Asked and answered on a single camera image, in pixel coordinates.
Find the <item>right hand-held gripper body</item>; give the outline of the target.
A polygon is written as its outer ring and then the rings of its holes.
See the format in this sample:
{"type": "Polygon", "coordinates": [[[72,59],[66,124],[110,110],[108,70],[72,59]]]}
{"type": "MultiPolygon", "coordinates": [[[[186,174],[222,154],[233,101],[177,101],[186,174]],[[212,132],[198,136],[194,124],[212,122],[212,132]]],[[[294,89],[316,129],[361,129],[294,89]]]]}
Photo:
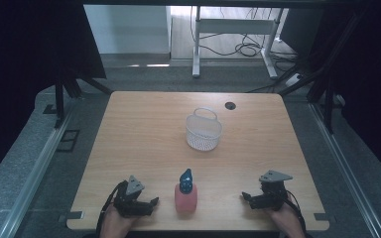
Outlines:
{"type": "Polygon", "coordinates": [[[292,176],[272,170],[260,176],[259,181],[263,191],[260,202],[261,208],[279,210],[284,204],[284,200],[288,197],[284,181],[292,178],[292,176]]]}

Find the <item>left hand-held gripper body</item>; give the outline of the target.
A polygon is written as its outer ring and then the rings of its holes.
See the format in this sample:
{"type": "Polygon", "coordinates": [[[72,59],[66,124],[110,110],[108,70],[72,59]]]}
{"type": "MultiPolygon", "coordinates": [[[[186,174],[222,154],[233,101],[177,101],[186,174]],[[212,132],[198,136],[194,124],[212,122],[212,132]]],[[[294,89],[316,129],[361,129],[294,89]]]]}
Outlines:
{"type": "Polygon", "coordinates": [[[142,216],[141,209],[148,207],[146,206],[147,202],[138,200],[144,188],[134,176],[130,176],[128,180],[123,180],[117,185],[114,207],[121,216],[142,216]]]}

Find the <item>person's left hand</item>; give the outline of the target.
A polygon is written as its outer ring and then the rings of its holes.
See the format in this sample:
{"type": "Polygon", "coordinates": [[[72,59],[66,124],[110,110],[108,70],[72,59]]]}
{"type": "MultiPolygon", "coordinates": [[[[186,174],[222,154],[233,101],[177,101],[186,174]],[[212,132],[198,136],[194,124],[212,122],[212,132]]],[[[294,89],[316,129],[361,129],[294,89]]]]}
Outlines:
{"type": "Polygon", "coordinates": [[[121,216],[110,204],[104,212],[99,238],[125,238],[137,220],[137,217],[121,216]]]}

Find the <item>pink spray bottle blue nozzle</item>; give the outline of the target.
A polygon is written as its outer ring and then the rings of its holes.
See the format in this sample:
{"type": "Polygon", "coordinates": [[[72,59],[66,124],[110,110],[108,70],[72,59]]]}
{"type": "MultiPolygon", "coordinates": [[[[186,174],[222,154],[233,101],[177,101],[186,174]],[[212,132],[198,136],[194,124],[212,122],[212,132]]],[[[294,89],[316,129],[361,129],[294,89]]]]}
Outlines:
{"type": "Polygon", "coordinates": [[[178,213],[193,213],[197,208],[197,187],[191,169],[186,169],[175,187],[175,206],[178,213]]]}

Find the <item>white plastic mesh basket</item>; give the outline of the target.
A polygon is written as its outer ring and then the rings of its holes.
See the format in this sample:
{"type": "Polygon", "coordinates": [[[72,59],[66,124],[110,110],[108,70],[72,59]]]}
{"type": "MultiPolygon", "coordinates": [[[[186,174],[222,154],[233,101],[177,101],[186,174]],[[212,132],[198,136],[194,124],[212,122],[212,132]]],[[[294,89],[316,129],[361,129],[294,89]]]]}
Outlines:
{"type": "Polygon", "coordinates": [[[188,145],[198,151],[212,151],[219,144],[222,124],[217,113],[209,107],[198,107],[186,120],[188,145]]]}

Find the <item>black metal stand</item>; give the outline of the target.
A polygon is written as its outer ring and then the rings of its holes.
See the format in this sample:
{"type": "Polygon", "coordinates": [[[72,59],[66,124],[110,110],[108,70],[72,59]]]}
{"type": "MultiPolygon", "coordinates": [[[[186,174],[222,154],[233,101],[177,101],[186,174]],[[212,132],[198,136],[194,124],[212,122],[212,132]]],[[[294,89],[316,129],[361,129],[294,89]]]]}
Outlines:
{"type": "Polygon", "coordinates": [[[359,24],[362,16],[363,13],[360,10],[352,10],[350,12],[349,19],[342,21],[338,25],[338,29],[333,32],[332,36],[326,43],[328,46],[331,41],[334,41],[334,44],[330,47],[329,52],[326,54],[324,50],[320,51],[321,56],[326,56],[326,59],[322,61],[320,66],[292,86],[278,92],[279,95],[285,96],[312,82],[313,86],[307,94],[307,100],[308,102],[316,103],[322,96],[324,96],[322,123],[330,134],[333,133],[331,122],[334,96],[331,70],[337,58],[343,51],[343,48],[348,42],[351,34],[359,24]]]}
{"type": "Polygon", "coordinates": [[[91,76],[85,75],[83,73],[74,72],[64,72],[60,73],[55,82],[55,99],[56,99],[56,128],[59,128],[65,118],[64,113],[64,92],[66,91],[68,96],[71,98],[79,98],[82,95],[82,91],[79,87],[78,80],[86,82],[97,90],[110,95],[112,90],[102,83],[98,82],[91,76]]]}

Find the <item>white power strip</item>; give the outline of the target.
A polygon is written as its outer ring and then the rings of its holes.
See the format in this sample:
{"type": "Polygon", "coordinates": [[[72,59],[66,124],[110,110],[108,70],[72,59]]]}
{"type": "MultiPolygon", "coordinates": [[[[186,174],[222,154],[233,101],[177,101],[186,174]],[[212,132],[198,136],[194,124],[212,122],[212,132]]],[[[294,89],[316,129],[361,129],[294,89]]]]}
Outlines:
{"type": "Polygon", "coordinates": [[[291,76],[287,81],[286,81],[286,85],[288,87],[294,85],[295,83],[297,83],[298,81],[300,81],[301,79],[303,78],[303,76],[299,73],[295,73],[293,76],[291,76]]]}

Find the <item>black curtain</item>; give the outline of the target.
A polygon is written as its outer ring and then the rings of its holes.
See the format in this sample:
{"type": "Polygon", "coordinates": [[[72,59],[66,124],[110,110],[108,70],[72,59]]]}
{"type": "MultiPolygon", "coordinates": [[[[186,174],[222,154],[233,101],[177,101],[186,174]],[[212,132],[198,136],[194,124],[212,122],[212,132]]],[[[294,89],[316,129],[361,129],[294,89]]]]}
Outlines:
{"type": "Polygon", "coordinates": [[[0,0],[0,163],[40,91],[104,76],[83,0],[0,0]]]}
{"type": "MultiPolygon", "coordinates": [[[[364,15],[330,70],[342,115],[381,162],[381,0],[366,0],[364,15]]],[[[343,8],[291,9],[281,39],[317,69],[350,19],[343,8]]]]}

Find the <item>aluminium floor rail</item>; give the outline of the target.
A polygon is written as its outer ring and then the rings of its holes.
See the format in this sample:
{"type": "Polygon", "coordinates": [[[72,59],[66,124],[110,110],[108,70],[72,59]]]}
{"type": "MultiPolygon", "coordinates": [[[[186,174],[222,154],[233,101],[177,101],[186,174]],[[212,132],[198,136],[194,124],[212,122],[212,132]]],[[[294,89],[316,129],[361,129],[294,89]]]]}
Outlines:
{"type": "Polygon", "coordinates": [[[65,118],[58,119],[51,125],[51,131],[42,136],[43,146],[40,147],[39,152],[34,156],[34,163],[27,169],[28,174],[0,229],[0,238],[14,238],[77,104],[76,100],[69,100],[65,106],[65,118]]]}
{"type": "Polygon", "coordinates": [[[336,141],[336,138],[329,130],[326,128],[320,108],[315,104],[309,104],[311,111],[314,114],[316,123],[319,127],[322,136],[324,137],[325,142],[327,143],[332,156],[340,170],[341,176],[343,177],[347,187],[353,197],[354,202],[356,203],[357,208],[359,209],[360,214],[363,217],[363,220],[371,233],[373,238],[381,238],[381,221],[378,217],[374,207],[372,206],[370,200],[366,196],[363,188],[355,177],[345,154],[342,152],[339,144],[336,141]]]}

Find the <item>white metal desk frame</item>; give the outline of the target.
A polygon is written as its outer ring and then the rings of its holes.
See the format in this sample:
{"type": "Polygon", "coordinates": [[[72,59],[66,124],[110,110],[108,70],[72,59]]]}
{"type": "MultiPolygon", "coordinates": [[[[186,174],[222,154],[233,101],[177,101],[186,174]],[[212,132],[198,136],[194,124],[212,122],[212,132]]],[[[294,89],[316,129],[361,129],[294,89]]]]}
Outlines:
{"type": "Polygon", "coordinates": [[[266,45],[261,49],[261,56],[270,78],[277,79],[278,74],[270,54],[277,36],[283,12],[284,9],[280,8],[277,16],[273,20],[202,19],[200,17],[200,7],[197,6],[193,30],[194,45],[192,49],[192,76],[198,78],[200,75],[200,34],[248,34],[264,35],[268,37],[266,45]]]}

